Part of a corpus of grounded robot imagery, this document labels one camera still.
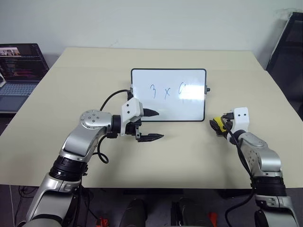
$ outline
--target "silver robot arm segment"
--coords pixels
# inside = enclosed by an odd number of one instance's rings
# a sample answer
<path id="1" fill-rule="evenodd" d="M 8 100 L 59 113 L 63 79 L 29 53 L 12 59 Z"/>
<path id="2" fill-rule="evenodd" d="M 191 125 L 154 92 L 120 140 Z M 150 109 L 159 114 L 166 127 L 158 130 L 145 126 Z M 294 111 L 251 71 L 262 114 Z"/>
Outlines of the silver robot arm segment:
<path id="1" fill-rule="evenodd" d="M 291 198 L 287 196 L 279 155 L 269 149 L 267 143 L 247 132 L 249 125 L 248 109 L 235 108 L 223 119 L 232 122 L 230 131 L 241 145 L 241 151 L 251 171 L 251 186 L 256 193 L 255 212 L 258 227 L 299 227 Z M 232 142 L 230 133 L 227 140 Z"/>
<path id="2" fill-rule="evenodd" d="M 89 162 L 98 139 L 107 135 L 116 138 L 118 134 L 134 135 L 138 142 L 160 139 L 163 135 L 152 133 L 141 135 L 142 116 L 158 115 L 156 111 L 143 109 L 136 98 L 130 98 L 122 107 L 120 115 L 111 115 L 99 110 L 84 112 L 78 126 L 65 140 L 58 158 L 46 174 L 37 190 L 26 215 L 25 227 L 61 226 L 67 213 L 74 213 L 72 200 L 79 189 L 81 178 L 86 175 Z"/>

